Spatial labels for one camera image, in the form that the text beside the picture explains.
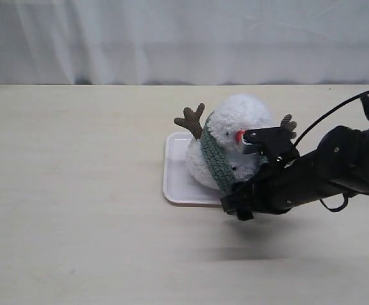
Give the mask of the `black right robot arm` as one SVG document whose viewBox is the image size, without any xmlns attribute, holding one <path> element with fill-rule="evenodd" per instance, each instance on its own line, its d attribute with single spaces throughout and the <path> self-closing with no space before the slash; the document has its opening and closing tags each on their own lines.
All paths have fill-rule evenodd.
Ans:
<svg viewBox="0 0 369 305">
<path fill-rule="evenodd" d="M 369 129 L 330 130 L 317 148 L 303 156 L 293 149 L 268 162 L 221 199 L 225 213 L 249 220 L 255 213 L 282 215 L 292 208 L 342 195 L 339 212 L 356 195 L 369 196 Z"/>
</svg>

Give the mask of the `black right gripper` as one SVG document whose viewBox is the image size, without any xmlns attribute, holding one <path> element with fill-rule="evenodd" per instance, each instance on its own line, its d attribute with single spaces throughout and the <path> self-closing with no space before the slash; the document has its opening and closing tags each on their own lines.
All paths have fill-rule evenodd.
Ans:
<svg viewBox="0 0 369 305">
<path fill-rule="evenodd" d="M 315 152 L 304 154 L 289 166 L 261 166 L 258 173 L 235 186 L 220 199 L 223 211 L 238 220 L 252 220 L 255 213 L 282 215 L 295 207 L 331 196 L 331 184 L 315 165 Z"/>
</svg>

